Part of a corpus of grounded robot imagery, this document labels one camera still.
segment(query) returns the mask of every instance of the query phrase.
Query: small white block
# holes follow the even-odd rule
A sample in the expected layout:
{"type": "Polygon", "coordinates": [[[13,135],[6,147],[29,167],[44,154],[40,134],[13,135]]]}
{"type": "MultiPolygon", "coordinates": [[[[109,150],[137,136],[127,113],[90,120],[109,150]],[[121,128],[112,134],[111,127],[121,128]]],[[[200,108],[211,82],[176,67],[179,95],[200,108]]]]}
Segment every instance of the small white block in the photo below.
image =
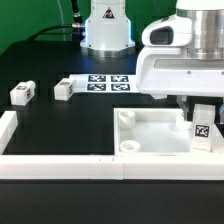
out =
{"type": "Polygon", "coordinates": [[[2,154],[18,125],[15,111],[6,111],[0,119],[0,154],[2,154]]]}
{"type": "Polygon", "coordinates": [[[33,81],[20,82],[11,92],[12,105],[25,106],[35,95],[36,85],[33,81]]]}
{"type": "Polygon", "coordinates": [[[74,79],[62,79],[54,87],[54,96],[56,100],[67,101],[74,93],[73,89],[75,87],[76,80],[74,79]]]}
{"type": "Polygon", "coordinates": [[[214,120],[215,106],[201,104],[195,105],[191,149],[200,149],[210,152],[214,120]]]}

